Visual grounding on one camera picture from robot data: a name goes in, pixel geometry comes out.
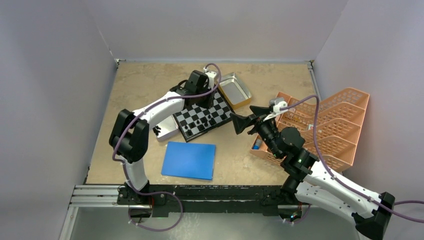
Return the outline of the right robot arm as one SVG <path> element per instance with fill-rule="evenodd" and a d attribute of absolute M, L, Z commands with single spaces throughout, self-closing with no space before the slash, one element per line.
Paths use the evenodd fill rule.
<path fill-rule="evenodd" d="M 343 175 L 326 169 L 319 156 L 303 147 L 305 139 L 296 127 L 277 128 L 269 107 L 251 106 L 252 114 L 230 114 L 236 134 L 252 127 L 280 166 L 288 173 L 280 196 L 288 204 L 296 200 L 334 213 L 349 221 L 359 236 L 382 240 L 391 219 L 395 197 L 368 190 Z"/>

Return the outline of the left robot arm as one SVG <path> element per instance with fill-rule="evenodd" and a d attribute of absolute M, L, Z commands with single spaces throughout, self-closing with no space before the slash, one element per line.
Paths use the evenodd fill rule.
<path fill-rule="evenodd" d="M 192 105 L 210 107 L 217 89 L 217 76 L 216 72 L 194 70 L 187 80 L 171 87 L 153 103 L 118 113 L 108 143 L 113 148 L 112 159 L 123 166 L 125 182 L 132 188 L 129 197 L 136 204 L 142 205 L 149 199 L 143 158 L 148 150 L 150 131 Z"/>

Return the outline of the pile of black chess pieces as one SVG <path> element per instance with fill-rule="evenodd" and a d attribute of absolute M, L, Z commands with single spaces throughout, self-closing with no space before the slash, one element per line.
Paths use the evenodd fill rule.
<path fill-rule="evenodd" d="M 153 133 L 158 136 L 161 133 L 161 128 L 156 125 L 155 127 L 152 128 Z"/>

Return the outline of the gold rectangular metal tin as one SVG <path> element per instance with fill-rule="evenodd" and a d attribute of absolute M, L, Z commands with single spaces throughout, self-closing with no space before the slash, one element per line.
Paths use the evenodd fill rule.
<path fill-rule="evenodd" d="M 235 72 L 224 75 L 218 88 L 233 110 L 249 105 L 252 101 L 250 90 Z"/>

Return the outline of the blue capped small bottle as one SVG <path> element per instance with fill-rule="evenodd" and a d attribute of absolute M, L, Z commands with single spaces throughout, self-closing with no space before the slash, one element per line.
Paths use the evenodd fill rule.
<path fill-rule="evenodd" d="M 263 141 L 261 139 L 259 139 L 259 138 L 256 139 L 255 142 L 254 142 L 254 145 L 253 145 L 252 149 L 253 150 L 258 150 L 261 147 L 262 142 Z"/>

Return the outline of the black and silver chessboard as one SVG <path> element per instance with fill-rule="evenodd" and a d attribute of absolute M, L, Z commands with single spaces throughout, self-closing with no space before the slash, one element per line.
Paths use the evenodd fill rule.
<path fill-rule="evenodd" d="M 234 110 L 224 98 L 220 90 L 217 90 L 213 97 L 213 106 L 205 109 L 196 105 L 183 109 L 180 112 L 173 114 L 174 119 L 177 122 L 179 131 L 181 132 L 184 140 L 190 142 L 209 131 L 219 128 L 229 122 L 231 122 L 230 113 Z M 222 120 L 221 116 L 226 115 L 227 119 Z M 210 119 L 214 119 L 216 124 L 210 125 Z M 204 123 L 208 122 L 208 127 L 204 127 Z M 190 124 L 195 123 L 196 127 L 191 128 Z M 202 131 L 198 130 L 198 126 L 203 125 Z M 188 136 L 187 131 L 191 130 L 192 135 Z"/>

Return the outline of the blue folder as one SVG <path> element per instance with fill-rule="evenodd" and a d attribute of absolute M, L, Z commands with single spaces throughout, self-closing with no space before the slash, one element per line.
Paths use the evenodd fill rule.
<path fill-rule="evenodd" d="M 211 181 L 215 156 L 214 144 L 170 141 L 166 146 L 161 174 Z"/>

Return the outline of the orange plastic tiered organizer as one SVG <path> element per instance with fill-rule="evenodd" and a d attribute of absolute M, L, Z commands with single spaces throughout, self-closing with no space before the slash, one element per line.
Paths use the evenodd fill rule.
<path fill-rule="evenodd" d="M 354 164 L 370 95 L 345 88 L 319 103 L 316 137 L 327 165 L 341 173 Z M 316 154 L 313 123 L 316 104 L 313 99 L 301 103 L 275 118 L 278 130 L 295 127 L 304 138 L 304 148 Z"/>

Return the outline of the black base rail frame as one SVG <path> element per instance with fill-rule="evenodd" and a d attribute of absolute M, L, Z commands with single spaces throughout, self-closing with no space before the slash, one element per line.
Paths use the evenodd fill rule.
<path fill-rule="evenodd" d="M 146 217 L 170 213 L 261 214 L 299 219 L 307 203 L 285 193 L 279 185 L 167 185 L 151 184 L 135 193 L 127 185 L 77 185 L 72 207 L 143 210 Z"/>

